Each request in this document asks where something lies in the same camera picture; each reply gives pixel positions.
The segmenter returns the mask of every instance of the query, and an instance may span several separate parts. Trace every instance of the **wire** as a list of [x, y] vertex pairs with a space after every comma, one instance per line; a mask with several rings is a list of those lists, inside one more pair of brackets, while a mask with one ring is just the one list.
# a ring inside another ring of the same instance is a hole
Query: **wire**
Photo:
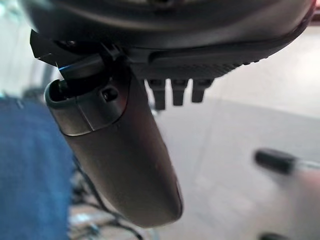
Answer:
[[80, 172], [80, 174], [83, 176], [84, 180], [86, 181], [86, 183], [88, 184], [88, 187], [90, 188], [93, 196], [95, 197], [96, 201], [98, 202], [97, 204], [91, 203], [91, 202], [84, 202], [86, 205], [89, 205], [91, 207], [94, 207], [96, 209], [99, 209], [101, 211], [104, 211], [108, 214], [111, 214], [112, 216], [114, 216], [114, 220], [111, 222], [108, 222], [106, 224], [104, 224], [103, 226], [112, 226], [112, 227], [116, 227], [116, 228], [121, 228], [124, 230], [127, 230], [131, 233], [134, 234], [134, 236], [138, 239], [138, 240], [144, 240], [144, 238], [142, 237], [142, 235], [140, 233], [138, 233], [134, 228], [130, 227], [130, 226], [126, 226], [123, 225], [121, 222], [119, 222], [120, 219], [126, 220], [123, 216], [121, 216], [119, 213], [110, 210], [103, 202], [102, 198], [100, 197], [99, 192], [97, 191], [94, 183], [91, 181], [91, 179], [89, 178], [89, 176], [84, 172], [83, 168], [81, 167], [78, 159], [76, 157], [73, 158], [74, 163], [76, 165], [76, 168], [78, 169], [78, 171]]

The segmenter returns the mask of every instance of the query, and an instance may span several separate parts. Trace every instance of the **floor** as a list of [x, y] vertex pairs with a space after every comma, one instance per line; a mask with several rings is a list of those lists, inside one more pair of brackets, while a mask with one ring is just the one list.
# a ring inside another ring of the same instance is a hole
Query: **floor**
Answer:
[[[0, 89], [19, 96], [41, 84], [43, 64], [33, 60], [29, 28], [0, 20]], [[320, 184], [310, 171], [293, 177], [253, 164], [257, 148], [320, 156], [320, 27], [309, 27], [274, 56], [215, 81], [203, 104], [170, 106], [156, 117], [180, 179], [185, 213], [157, 229], [163, 240], [257, 240], [276, 232], [318, 240]]]

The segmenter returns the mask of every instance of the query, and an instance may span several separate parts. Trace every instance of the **small screw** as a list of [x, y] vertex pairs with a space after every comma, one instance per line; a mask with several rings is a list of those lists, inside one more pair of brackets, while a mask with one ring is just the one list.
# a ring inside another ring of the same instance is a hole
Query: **small screw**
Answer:
[[113, 88], [108, 88], [102, 92], [102, 96], [106, 102], [111, 102], [118, 97], [118, 92]]

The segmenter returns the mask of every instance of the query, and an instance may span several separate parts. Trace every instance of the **blue fabric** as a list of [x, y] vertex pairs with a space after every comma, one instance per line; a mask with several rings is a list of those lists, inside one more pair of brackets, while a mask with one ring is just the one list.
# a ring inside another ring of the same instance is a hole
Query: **blue fabric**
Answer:
[[0, 240], [65, 240], [72, 152], [47, 108], [0, 99]]

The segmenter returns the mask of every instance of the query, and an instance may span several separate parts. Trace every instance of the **black plastic bracket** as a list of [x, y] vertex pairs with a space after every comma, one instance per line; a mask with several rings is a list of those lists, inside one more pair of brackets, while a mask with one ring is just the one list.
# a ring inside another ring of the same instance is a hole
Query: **black plastic bracket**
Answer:
[[205, 90], [211, 87], [214, 79], [193, 80], [192, 102], [202, 103], [204, 100]]
[[182, 106], [184, 104], [184, 95], [188, 82], [189, 80], [184, 79], [171, 79], [174, 106]]
[[151, 79], [148, 80], [148, 84], [153, 91], [155, 109], [166, 109], [166, 80]]
[[75, 53], [67, 50], [67, 47], [63, 48], [57, 42], [47, 39], [33, 30], [31, 31], [30, 44], [36, 59], [58, 68], [76, 63], [90, 55], [89, 53]]

